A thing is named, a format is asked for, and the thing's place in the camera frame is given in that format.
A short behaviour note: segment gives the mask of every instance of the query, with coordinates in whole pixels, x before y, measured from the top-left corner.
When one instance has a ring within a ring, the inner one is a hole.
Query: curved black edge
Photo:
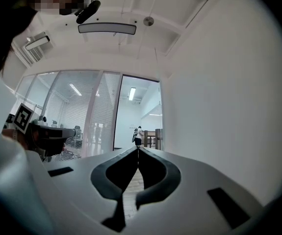
[[[250,219],[250,216],[221,188],[207,191],[231,229],[235,229]]]
[[[119,200],[137,170],[137,148],[98,165],[91,174],[93,186],[101,196]]]
[[[122,194],[133,178],[137,167],[138,149],[134,147],[98,165],[92,171],[91,181],[100,195],[117,201],[114,215],[102,222],[103,225],[114,231],[120,232],[126,226]]]
[[[49,171],[48,171],[48,174],[49,174],[51,177],[55,177],[55,176],[59,176],[59,175],[62,175],[62,174],[71,172],[71,171],[73,171],[72,168],[70,168],[70,167],[64,167],[64,168],[60,168],[60,169],[56,169],[56,170],[49,170]]]
[[[139,148],[139,170],[144,180],[144,191],[136,195],[136,207],[166,199],[179,185],[181,173],[171,162]]]

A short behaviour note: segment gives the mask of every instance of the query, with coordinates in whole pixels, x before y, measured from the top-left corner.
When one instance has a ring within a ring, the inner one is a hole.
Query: black opening
[[[208,190],[207,193],[232,229],[237,228],[250,219],[249,215],[247,215],[223,189],[216,188]]]
[[[55,176],[58,176],[58,175],[62,175],[62,174],[71,172],[71,171],[73,171],[72,168],[70,168],[70,167],[64,167],[64,168],[57,169],[57,170],[50,170],[50,171],[48,171],[48,174],[49,174],[51,177],[55,177]]]
[[[91,174],[91,181],[100,195],[117,201],[112,217],[102,222],[103,225],[120,232],[125,226],[122,194],[128,187],[137,170],[138,150],[136,147],[98,165]]]

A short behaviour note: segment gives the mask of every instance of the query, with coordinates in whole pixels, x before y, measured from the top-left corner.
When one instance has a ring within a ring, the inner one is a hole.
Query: fluorescent light
[[[86,23],[78,26],[79,33],[86,32],[118,32],[134,35],[136,26],[126,23]]]
[[[70,84],[70,86],[79,96],[82,96],[82,94],[77,90],[77,88],[73,84]]]
[[[129,96],[129,100],[130,100],[130,101],[132,101],[132,100],[133,100],[135,90],[136,90],[136,88],[133,88],[133,87],[131,88],[131,91],[130,91],[130,96]]]
[[[48,43],[49,41],[50,41],[49,37],[45,36],[45,37],[42,37],[42,38],[28,44],[27,46],[25,46],[25,49],[31,50],[31,49],[34,49],[36,47],[39,47],[40,45]]]
[[[54,74],[55,72],[47,72],[47,73],[43,73],[43,74],[38,74],[39,76],[42,76],[42,75],[47,75],[47,74]]]

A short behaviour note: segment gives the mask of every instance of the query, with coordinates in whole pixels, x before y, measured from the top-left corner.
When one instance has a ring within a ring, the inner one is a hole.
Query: wooden floor
[[[126,225],[134,218],[136,214],[135,196],[139,191],[144,190],[143,177],[137,169],[127,189],[123,193],[123,208],[125,211]]]

